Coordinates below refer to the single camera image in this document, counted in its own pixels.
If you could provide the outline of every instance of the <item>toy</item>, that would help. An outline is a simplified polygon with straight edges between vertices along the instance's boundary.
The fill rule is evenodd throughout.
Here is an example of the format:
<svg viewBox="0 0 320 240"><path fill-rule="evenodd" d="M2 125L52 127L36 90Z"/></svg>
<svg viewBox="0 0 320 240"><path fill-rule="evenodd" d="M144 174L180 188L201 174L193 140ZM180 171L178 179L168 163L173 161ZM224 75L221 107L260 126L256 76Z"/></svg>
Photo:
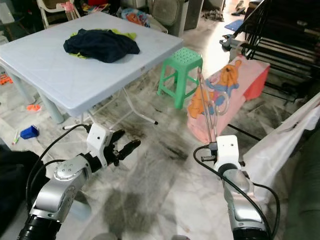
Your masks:
<svg viewBox="0 0 320 240"><path fill-rule="evenodd" d="M14 137L14 139L13 139L12 145L17 144L17 142L19 141L18 133L19 133L19 131L17 130L17 131L15 132L15 137Z"/></svg>
<svg viewBox="0 0 320 240"><path fill-rule="evenodd" d="M34 126L30 126L20 133L20 137L23 139L30 139L39 136L39 130Z"/></svg>
<svg viewBox="0 0 320 240"><path fill-rule="evenodd" d="M241 63L241 60L237 60L234 65L228 64L224 66L218 74L214 74L205 80L205 84L208 88L209 100L213 101L216 106L221 106L225 101L225 97L221 92L226 92L230 97L232 90L239 87L238 69ZM204 102L208 102L208 96L206 94L204 95ZM195 94L191 99L191 104L188 106L188 112L194 119L196 119L198 115L204 114L200 87L196 89ZM210 108L210 114L214 114L214 109L212 107Z"/></svg>
<svg viewBox="0 0 320 240"><path fill-rule="evenodd" d="M1 85L4 85L6 84L7 82L13 84L14 82L12 81L12 79L5 73L1 74L0 75L0 84Z"/></svg>
<svg viewBox="0 0 320 240"><path fill-rule="evenodd" d="M26 107L28 111L38 112L41 110L41 106L39 104L30 104Z"/></svg>

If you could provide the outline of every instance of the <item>green plastic stool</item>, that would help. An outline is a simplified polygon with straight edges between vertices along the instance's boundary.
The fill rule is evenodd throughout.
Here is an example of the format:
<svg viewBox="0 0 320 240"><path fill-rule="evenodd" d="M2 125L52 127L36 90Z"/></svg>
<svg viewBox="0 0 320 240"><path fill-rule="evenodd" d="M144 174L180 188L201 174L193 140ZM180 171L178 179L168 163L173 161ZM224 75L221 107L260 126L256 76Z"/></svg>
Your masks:
<svg viewBox="0 0 320 240"><path fill-rule="evenodd" d="M203 60L200 54L189 48L183 47L179 51L176 51L171 57L167 58L162 66L162 72L160 77L160 83L158 86L157 94L161 95L162 91L169 94L174 98L174 106L177 109L182 109L184 105L185 98L192 95L197 88L194 88L186 94L187 80L190 80L199 85L199 81L188 75L189 71L195 68L202 69ZM166 76L166 68L170 66L175 69L175 73ZM164 86L165 81L174 77L174 83L176 84L175 92L167 89Z"/></svg>

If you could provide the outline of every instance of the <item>orange cartoon bear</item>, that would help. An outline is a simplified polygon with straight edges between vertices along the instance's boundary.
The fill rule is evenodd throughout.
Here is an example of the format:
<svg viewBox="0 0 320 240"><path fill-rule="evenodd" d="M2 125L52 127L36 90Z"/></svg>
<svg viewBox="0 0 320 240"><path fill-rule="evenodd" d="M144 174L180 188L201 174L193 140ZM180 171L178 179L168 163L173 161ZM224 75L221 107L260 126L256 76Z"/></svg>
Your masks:
<svg viewBox="0 0 320 240"><path fill-rule="evenodd" d="M241 60L237 60L235 61L234 65L228 64L224 66L220 70L220 79L217 83L215 83L217 79L214 78L214 76L205 80L205 84L212 89L212 91L209 90L209 97L214 101L216 106L222 105L225 101L224 96L220 95L219 92L226 92L230 97L232 90L239 88L238 69L241 63ZM205 103L208 102L206 94L204 94L204 101ZM191 104L188 106L188 112L194 119L197 118L197 115L204 114L204 106L202 104L200 87L196 89L195 94L191 99ZM210 107L209 112L211 115L214 114L213 107Z"/></svg>

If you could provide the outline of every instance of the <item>black cable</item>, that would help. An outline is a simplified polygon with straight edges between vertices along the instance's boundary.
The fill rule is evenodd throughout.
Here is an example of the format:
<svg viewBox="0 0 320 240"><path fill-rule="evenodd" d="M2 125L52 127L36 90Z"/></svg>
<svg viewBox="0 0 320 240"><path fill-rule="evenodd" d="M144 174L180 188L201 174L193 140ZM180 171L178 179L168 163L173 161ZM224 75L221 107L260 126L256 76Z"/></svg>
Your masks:
<svg viewBox="0 0 320 240"><path fill-rule="evenodd" d="M257 141L261 141L261 138L255 136L255 135L252 135L252 134L250 134L250 133L242 130L241 128L238 128L238 127L236 127L236 126L234 126L234 125L232 125L232 124L228 124L228 126L229 126L230 128L233 128L233 129L237 130L237 131L240 132L240 133L243 133L243 134L249 136L250 138L253 138L253 139L257 140Z"/></svg>
<svg viewBox="0 0 320 240"><path fill-rule="evenodd" d="M258 184L258 183L255 183L255 182L253 182L253 185L269 190L272 193L272 195L273 195L273 197L275 199L276 214L275 214L275 221L274 221L274 226L273 226L272 235L271 235L272 239L274 239L276 237L276 234L277 234L277 231L278 231L278 228L279 228L279 223L280 223L281 209L280 209L279 197L276 194L276 192L272 188L270 188L268 186L265 186L265 185L262 185L262 184Z"/></svg>
<svg viewBox="0 0 320 240"><path fill-rule="evenodd" d="M32 182L31 182L31 185L30 185L30 192L32 191L33 186L34 186L34 184L35 184L35 182L36 182L36 179L38 178L39 174L41 173L41 171L42 171L43 169L46 168L46 166L48 166L48 165L50 165L50 164L53 164L53 163L60 163L60 162L64 162L64 161L65 161L65 160L62 160L62 159L52 160L52 161L48 161L46 164L44 164L43 166L41 166L41 167L38 169L38 171L36 171L36 173L35 173L35 175L34 175L34 177L33 177L33 179L32 179Z"/></svg>
<svg viewBox="0 0 320 240"><path fill-rule="evenodd" d="M208 145L204 145L204 146L200 146L198 148L196 148L193 152L193 158L194 160L200 164L201 166L205 167L206 169L208 169L209 171L213 172L214 174L216 174L218 177L220 177L222 180L224 180L226 183L228 183L231 187L233 187L235 190L237 190L242 196L244 196L249 203L252 204L252 206L255 208L255 210L258 212L259 216L261 217L261 219L263 220L263 223L265 225L266 228L266 233L268 235L269 239L272 239L271 236L271 230L270 230L270 226L269 223L267 221L266 216L264 215L264 213L262 212L262 210L260 209L260 207L244 192L242 191L237 185L235 185L232 181L230 181L228 178L226 178L225 176L223 176L222 174L220 174L219 172L217 172L216 170L212 169L211 167L209 167L208 165L202 163L201 161L199 161L197 159L196 153L197 151L201 150L201 149L208 149Z"/></svg>
<svg viewBox="0 0 320 240"><path fill-rule="evenodd" d="M64 134L62 134L60 137L58 137L56 140L54 140L45 150L44 152L41 154L41 156L38 158L38 160L35 162L35 164L33 165L29 176L27 178L26 181L26 187L25 187L25 201L26 201L26 210L29 213L32 207L32 203L31 203L31 197L30 197L30 186L31 186L31 181L34 175L34 172L37 170L37 167L40 163L40 161L42 160L42 158L45 156L45 154L49 151L50 148L52 148L53 145L55 145L58 141L60 141L64 136L66 136L68 133L70 133L72 130L78 128L78 127L84 127L86 129L87 132L90 131L90 125L85 125L85 124L78 124L73 126L72 128L70 128L68 131L66 131Z"/></svg>

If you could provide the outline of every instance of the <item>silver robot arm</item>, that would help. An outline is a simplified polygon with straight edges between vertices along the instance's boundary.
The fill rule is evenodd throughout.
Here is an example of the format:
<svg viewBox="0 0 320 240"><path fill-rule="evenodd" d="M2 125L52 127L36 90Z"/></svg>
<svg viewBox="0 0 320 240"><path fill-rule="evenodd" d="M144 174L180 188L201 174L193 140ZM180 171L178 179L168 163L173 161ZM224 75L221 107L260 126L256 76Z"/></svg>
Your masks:
<svg viewBox="0 0 320 240"><path fill-rule="evenodd" d="M101 168L128 156L140 145L139 140L128 143L121 151L114 142L124 135L123 130L109 131L94 123L87 137L87 154L59 164L53 177L40 190L18 240L54 240L70 211L77 192Z"/></svg>
<svg viewBox="0 0 320 240"><path fill-rule="evenodd" d="M213 170L217 172L216 174L234 183L261 209L255 197L254 184L241 170L237 137L235 135L218 136L216 142L211 142L207 148L210 149L211 156L203 156L201 161L214 161ZM205 167L205 164L195 157L195 153L195 160ZM266 224L257 209L229 183L223 179L222 183L233 238L235 240L269 240Z"/></svg>

